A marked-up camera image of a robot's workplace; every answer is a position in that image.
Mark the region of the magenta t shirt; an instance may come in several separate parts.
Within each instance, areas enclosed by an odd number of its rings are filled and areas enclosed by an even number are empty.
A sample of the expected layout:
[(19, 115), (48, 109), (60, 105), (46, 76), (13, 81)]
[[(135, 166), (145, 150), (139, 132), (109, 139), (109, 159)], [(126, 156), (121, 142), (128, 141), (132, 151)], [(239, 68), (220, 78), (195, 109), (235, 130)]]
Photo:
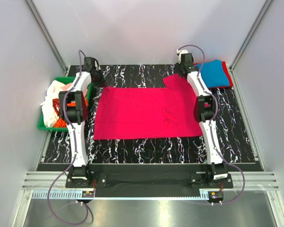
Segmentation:
[(164, 88), (106, 87), (94, 125), (95, 140), (198, 137), (196, 95), (184, 77), (163, 79)]

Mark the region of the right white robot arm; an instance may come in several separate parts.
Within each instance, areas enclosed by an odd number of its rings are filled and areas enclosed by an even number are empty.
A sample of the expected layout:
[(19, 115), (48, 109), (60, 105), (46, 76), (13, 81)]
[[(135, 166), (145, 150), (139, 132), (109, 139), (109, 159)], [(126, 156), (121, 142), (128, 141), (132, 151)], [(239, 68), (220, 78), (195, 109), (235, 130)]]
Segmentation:
[(187, 50), (177, 50), (177, 56), (181, 73), (196, 94), (194, 117), (203, 133), (207, 152), (207, 170), (204, 181), (214, 188), (228, 176), (216, 132), (215, 119), (218, 112), (218, 101), (203, 81), (201, 69), (194, 66), (192, 54)]

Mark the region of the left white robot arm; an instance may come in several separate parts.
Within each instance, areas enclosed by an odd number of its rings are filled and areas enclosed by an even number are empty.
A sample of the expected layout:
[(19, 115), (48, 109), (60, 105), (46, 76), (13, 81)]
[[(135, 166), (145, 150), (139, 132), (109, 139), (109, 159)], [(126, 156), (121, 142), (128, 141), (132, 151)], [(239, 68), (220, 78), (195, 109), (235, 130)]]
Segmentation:
[(80, 59), (79, 72), (70, 87), (58, 95), (61, 118), (66, 123), (71, 144), (71, 164), (66, 168), (68, 181), (77, 182), (82, 187), (90, 186), (93, 181), (84, 137), (88, 117), (84, 91), (93, 82), (103, 82), (99, 62), (93, 57), (84, 57)]

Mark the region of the light pink t shirt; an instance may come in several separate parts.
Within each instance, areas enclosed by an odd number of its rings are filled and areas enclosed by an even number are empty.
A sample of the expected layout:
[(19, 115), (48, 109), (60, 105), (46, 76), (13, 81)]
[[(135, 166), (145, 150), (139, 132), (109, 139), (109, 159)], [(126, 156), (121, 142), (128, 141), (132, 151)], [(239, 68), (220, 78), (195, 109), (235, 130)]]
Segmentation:
[[(62, 86), (61, 89), (62, 89), (62, 91), (67, 91), (71, 86), (72, 86), (72, 83), (68, 83), (68, 84)], [(88, 88), (84, 89), (84, 91), (83, 91), (84, 98), (87, 97), (87, 93), (88, 93)]]

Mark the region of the dark red patterned garment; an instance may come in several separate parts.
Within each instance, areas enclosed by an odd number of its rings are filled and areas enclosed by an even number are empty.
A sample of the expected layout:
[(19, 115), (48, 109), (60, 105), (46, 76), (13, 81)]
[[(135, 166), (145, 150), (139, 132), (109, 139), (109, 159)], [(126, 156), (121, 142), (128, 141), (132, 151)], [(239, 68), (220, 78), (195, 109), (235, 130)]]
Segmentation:
[(60, 118), (60, 102), (58, 98), (53, 99), (53, 109), (57, 114), (58, 118)]

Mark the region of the orange t shirt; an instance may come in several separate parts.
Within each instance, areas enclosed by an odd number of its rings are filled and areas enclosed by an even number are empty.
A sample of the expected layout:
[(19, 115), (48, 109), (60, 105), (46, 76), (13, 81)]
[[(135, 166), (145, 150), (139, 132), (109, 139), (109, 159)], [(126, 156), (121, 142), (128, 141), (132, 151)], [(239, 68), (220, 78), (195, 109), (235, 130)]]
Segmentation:
[[(85, 104), (86, 106), (88, 106), (88, 100), (85, 98)], [(75, 106), (75, 102), (71, 102), (69, 104), (67, 104), (67, 106)], [(66, 122), (61, 118), (58, 118), (58, 120), (56, 121), (56, 123), (53, 126), (54, 128), (67, 128)]]

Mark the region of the white t shirt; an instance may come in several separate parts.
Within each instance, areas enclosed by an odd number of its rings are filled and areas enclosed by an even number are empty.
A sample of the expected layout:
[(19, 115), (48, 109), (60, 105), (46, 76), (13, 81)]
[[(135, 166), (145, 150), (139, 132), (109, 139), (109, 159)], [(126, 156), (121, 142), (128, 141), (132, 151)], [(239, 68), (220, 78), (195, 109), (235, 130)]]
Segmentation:
[(53, 99), (59, 98), (61, 87), (65, 84), (54, 80), (47, 89), (45, 100), (40, 104), (43, 113), (43, 123), (47, 128), (54, 128), (54, 124), (58, 120), (58, 116), (53, 109)]

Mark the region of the green plastic bin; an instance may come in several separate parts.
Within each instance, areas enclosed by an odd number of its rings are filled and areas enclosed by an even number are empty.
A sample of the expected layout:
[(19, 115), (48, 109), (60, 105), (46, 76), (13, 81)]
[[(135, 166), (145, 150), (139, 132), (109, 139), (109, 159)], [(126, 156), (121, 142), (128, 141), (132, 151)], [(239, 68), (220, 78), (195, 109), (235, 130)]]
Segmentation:
[(65, 91), (71, 86), (75, 77), (56, 77), (47, 89), (45, 100), (40, 104), (41, 116), (38, 129), (45, 131), (68, 131), (66, 123), (61, 119), (59, 112), (60, 91)]

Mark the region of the aluminium frame rail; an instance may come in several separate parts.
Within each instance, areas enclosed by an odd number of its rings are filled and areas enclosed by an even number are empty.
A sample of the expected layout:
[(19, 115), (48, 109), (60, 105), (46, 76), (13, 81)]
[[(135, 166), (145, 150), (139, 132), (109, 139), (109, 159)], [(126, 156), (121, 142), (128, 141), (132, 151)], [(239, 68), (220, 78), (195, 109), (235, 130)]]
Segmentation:
[[(22, 189), (47, 189), (59, 172), (27, 172)], [(245, 172), (246, 190), (269, 190), (279, 189), (272, 172)], [(93, 173), (98, 188), (107, 188), (113, 184), (133, 185), (181, 185), (188, 186), (196, 181), (188, 172), (107, 172)]]

